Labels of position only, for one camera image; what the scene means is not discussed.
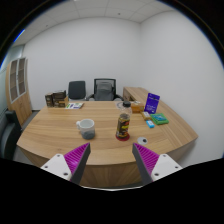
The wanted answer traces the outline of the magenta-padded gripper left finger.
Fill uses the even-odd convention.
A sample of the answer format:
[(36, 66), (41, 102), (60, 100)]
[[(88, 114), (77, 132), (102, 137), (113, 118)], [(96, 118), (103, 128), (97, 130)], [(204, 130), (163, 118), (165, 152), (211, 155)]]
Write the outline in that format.
[(42, 166), (42, 169), (72, 183), (79, 184), (90, 152), (90, 144), (86, 143), (65, 155), (54, 155)]

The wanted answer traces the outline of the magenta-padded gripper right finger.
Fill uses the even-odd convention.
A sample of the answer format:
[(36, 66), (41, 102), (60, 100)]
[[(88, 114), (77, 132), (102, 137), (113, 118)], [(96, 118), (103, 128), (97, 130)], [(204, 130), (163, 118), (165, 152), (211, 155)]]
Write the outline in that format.
[(158, 155), (152, 150), (137, 143), (133, 144), (132, 153), (136, 159), (142, 183), (144, 185), (182, 169), (182, 167), (169, 155)]

